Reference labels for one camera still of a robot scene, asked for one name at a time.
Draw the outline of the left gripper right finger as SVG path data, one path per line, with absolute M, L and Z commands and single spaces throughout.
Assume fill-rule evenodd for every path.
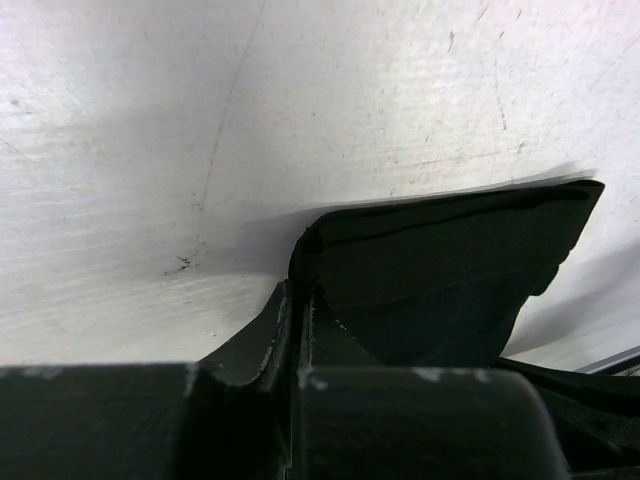
M 534 387 L 503 370 L 378 364 L 315 295 L 302 320 L 295 479 L 566 479 Z

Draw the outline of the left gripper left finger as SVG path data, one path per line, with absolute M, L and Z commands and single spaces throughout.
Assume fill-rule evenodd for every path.
M 280 282 L 260 313 L 197 364 L 177 479 L 283 479 L 291 464 L 292 314 Z

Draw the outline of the black underwear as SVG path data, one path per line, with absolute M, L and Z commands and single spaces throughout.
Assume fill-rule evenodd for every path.
M 356 344 L 386 366 L 496 368 L 540 393 L 573 475 L 639 475 L 639 382 L 509 360 L 526 301 L 543 294 L 604 190 L 560 184 L 328 213 L 297 241 L 288 278 L 323 300 Z

